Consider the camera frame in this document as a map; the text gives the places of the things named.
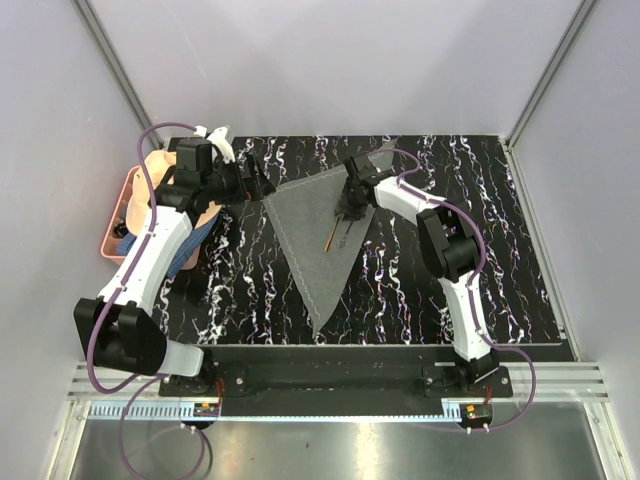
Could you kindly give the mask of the dark iridescent fork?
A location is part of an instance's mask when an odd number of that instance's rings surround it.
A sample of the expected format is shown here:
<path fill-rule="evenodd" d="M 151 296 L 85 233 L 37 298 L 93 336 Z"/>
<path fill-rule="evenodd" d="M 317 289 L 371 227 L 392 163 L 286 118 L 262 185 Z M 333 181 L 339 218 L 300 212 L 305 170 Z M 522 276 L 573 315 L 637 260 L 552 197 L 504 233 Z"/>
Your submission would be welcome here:
<path fill-rule="evenodd" d="M 339 243 L 338 243 L 338 247 L 339 247 L 339 248 L 344 248 L 344 247 L 345 247 L 346 242 L 347 242 L 347 240 L 348 240 L 348 237 L 349 237 L 349 234 L 350 234 L 350 231 L 351 231 L 351 229 L 352 229 L 353 224 L 354 224 L 354 221 L 353 221 L 353 220 L 350 220 L 350 221 L 347 223 L 347 227 L 346 227 L 346 229 L 345 229 L 345 232 L 343 233 L 343 235 L 342 235 L 342 237 L 341 237 L 341 239 L 340 239 L 340 241 L 339 241 Z"/>

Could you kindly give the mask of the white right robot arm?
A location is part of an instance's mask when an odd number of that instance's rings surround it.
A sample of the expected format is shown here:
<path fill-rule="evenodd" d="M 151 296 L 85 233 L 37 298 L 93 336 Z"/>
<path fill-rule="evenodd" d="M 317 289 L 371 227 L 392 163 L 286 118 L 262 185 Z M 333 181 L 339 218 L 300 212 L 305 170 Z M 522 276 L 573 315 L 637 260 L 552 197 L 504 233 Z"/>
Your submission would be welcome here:
<path fill-rule="evenodd" d="M 467 209 L 409 184 L 403 175 L 376 167 L 366 153 L 343 161 L 347 178 L 338 211 L 354 219 L 368 207 L 386 209 L 417 229 L 421 257 L 445 294 L 456 354 L 454 384 L 476 396 L 490 383 L 499 362 L 490 340 L 480 293 L 486 247 Z"/>

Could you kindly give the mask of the grey cloth napkin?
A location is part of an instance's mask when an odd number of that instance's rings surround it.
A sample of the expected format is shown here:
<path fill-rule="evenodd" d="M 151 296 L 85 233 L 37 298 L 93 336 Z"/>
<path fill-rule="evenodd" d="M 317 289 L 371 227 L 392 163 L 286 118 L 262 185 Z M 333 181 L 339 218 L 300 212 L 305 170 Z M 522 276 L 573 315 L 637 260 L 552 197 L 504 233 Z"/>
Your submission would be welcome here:
<path fill-rule="evenodd" d="M 335 221 L 334 209 L 347 178 L 342 156 L 380 146 L 381 137 L 286 137 L 272 139 L 265 157 L 276 186 L 264 211 L 277 245 L 277 262 L 265 269 L 264 316 L 277 343 L 368 344 L 370 325 L 385 305 L 373 279 L 383 268 L 385 242 L 369 209 L 355 221 L 344 248 L 340 223 L 329 252 L 324 246 Z"/>

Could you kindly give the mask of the gold spoon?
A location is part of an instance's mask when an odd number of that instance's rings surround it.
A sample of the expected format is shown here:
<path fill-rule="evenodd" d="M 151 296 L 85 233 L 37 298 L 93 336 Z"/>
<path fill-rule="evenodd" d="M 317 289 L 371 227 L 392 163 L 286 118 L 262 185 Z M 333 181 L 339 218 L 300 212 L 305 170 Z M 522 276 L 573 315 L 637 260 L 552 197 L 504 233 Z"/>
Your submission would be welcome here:
<path fill-rule="evenodd" d="M 337 231 L 337 229 L 338 229 L 338 227 L 339 227 L 341 222 L 342 222 L 342 216 L 335 217 L 335 221 L 334 221 L 333 226 L 332 226 L 332 228 L 330 230 L 329 237 L 328 237 L 328 239 L 326 241 L 326 244 L 324 246 L 324 252 L 325 253 L 329 252 L 329 250 L 331 249 L 333 240 L 334 240 L 335 235 L 336 235 L 336 231 Z"/>

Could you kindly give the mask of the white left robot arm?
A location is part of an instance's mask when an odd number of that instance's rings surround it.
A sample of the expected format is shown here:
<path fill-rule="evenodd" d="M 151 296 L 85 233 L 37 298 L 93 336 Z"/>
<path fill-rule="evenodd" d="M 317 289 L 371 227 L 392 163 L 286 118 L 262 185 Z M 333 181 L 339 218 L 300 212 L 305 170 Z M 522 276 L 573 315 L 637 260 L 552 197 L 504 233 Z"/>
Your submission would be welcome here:
<path fill-rule="evenodd" d="M 202 348 L 169 340 L 152 318 L 156 295 L 179 247 L 210 205 L 265 199 L 275 191 L 254 155 L 242 162 L 224 140 L 179 140 L 176 162 L 149 184 L 149 210 L 131 250 L 94 299 L 73 317 L 87 364 L 135 375 L 176 375 L 196 396 L 215 386 Z"/>

